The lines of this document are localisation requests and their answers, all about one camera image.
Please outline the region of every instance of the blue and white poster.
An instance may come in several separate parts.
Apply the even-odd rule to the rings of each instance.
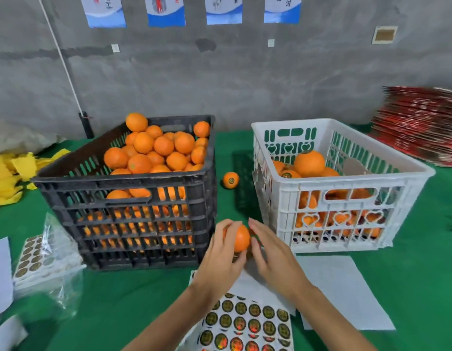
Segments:
[[[81,0],[89,28],[127,28],[120,0]]]
[[[242,0],[205,0],[206,24],[242,23]]]
[[[302,0],[265,0],[264,23],[299,23]]]
[[[150,27],[184,27],[184,0],[144,0]]]

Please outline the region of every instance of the white plastic crate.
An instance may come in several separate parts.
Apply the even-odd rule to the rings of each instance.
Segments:
[[[294,253],[393,246],[424,184],[435,173],[334,119],[261,122],[253,123],[252,129],[252,176],[263,221]],[[321,153],[326,166],[341,176],[286,179],[278,175],[273,160],[292,164],[297,154],[311,150]],[[345,192],[346,198],[327,199],[334,189]],[[307,194],[306,207],[299,209],[303,191],[317,196],[316,207],[309,208]],[[370,197],[354,198],[361,191]],[[331,224],[335,214],[340,224]],[[305,222],[317,218],[320,223]]]

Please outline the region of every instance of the yellow cloth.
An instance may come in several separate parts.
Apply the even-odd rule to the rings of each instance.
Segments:
[[[23,186],[16,186],[18,181],[29,181],[37,171],[54,162],[70,151],[62,149],[51,158],[36,158],[33,153],[16,157],[14,154],[0,154],[0,205],[10,205],[21,199]],[[27,189],[37,189],[29,183]]]

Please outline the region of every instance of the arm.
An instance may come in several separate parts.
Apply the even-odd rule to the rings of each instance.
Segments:
[[[260,274],[296,306],[330,351],[376,350],[312,285],[289,246],[266,225],[249,219],[249,226],[267,253],[268,261],[265,261],[257,240],[252,238],[252,253]]]
[[[205,317],[241,274],[246,263],[246,251],[232,263],[234,241],[241,224],[242,222],[226,219],[216,225],[210,246],[193,282],[122,351],[173,351],[177,348],[188,330]],[[223,230],[226,227],[227,233],[223,241]]]

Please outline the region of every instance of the person's left hand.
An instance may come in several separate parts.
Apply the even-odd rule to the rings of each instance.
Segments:
[[[232,287],[246,263],[246,251],[242,251],[239,258],[232,263],[234,241],[237,229],[241,224],[242,222],[234,222],[230,219],[225,219],[216,224],[210,246],[195,273],[194,280],[190,284],[199,295],[205,296],[208,311]],[[223,230],[228,225],[226,238],[223,242]]]

